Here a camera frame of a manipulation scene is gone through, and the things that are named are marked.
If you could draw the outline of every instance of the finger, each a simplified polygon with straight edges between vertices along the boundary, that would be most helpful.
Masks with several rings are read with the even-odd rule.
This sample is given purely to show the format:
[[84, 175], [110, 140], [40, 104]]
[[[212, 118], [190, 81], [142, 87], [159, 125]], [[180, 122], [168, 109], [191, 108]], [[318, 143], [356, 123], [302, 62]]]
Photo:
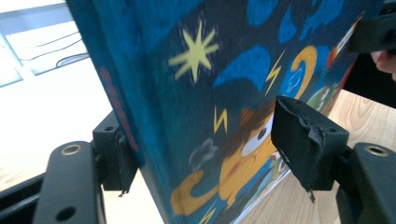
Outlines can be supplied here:
[[396, 74], [396, 56], [388, 55], [384, 50], [372, 53], [376, 68], [385, 73]]

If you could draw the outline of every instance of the cartoon character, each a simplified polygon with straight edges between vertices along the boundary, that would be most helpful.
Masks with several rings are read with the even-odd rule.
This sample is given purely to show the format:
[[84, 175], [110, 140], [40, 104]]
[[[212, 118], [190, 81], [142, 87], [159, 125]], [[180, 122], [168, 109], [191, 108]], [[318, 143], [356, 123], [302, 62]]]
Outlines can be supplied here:
[[230, 208], [241, 189], [247, 185], [265, 163], [276, 152], [270, 139], [273, 123], [274, 104], [265, 106], [258, 112], [245, 109], [240, 120], [240, 130], [229, 138], [224, 146], [219, 183], [200, 196], [191, 195], [205, 171], [198, 170], [185, 178], [174, 189], [171, 204], [176, 215], [188, 216], [207, 203], [216, 194]]

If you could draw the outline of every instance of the book cover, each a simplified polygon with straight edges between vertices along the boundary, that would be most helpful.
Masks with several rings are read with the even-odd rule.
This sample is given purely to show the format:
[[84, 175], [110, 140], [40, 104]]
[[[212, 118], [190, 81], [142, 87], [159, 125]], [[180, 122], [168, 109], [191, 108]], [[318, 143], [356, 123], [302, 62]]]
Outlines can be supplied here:
[[163, 221], [232, 223], [287, 172], [276, 96], [329, 113], [382, 1], [68, 4]]

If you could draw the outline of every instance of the book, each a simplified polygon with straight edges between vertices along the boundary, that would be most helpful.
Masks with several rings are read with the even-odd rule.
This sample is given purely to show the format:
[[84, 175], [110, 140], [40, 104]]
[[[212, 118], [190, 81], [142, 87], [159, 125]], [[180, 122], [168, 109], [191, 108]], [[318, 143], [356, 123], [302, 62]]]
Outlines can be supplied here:
[[163, 221], [233, 223], [288, 171], [276, 96], [329, 113], [357, 58], [348, 40], [382, 1], [68, 5]]

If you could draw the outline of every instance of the table surface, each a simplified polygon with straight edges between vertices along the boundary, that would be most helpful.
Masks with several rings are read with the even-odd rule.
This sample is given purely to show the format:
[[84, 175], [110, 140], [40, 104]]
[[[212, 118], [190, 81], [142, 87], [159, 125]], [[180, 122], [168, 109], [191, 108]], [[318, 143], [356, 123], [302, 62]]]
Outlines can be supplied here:
[[[369, 142], [396, 149], [396, 109], [341, 91], [330, 119], [350, 132], [350, 147], [358, 142]], [[11, 186], [33, 176], [33, 173], [26, 169], [25, 172], [2, 175], [12, 175], [9, 179], [12, 181], [8, 181]], [[289, 174], [242, 223], [340, 223], [335, 203], [336, 190], [334, 185], [332, 191], [315, 192], [316, 202], [311, 203], [298, 180]], [[140, 173], [130, 193], [121, 199], [118, 196], [118, 192], [105, 192], [108, 223], [162, 223]]]

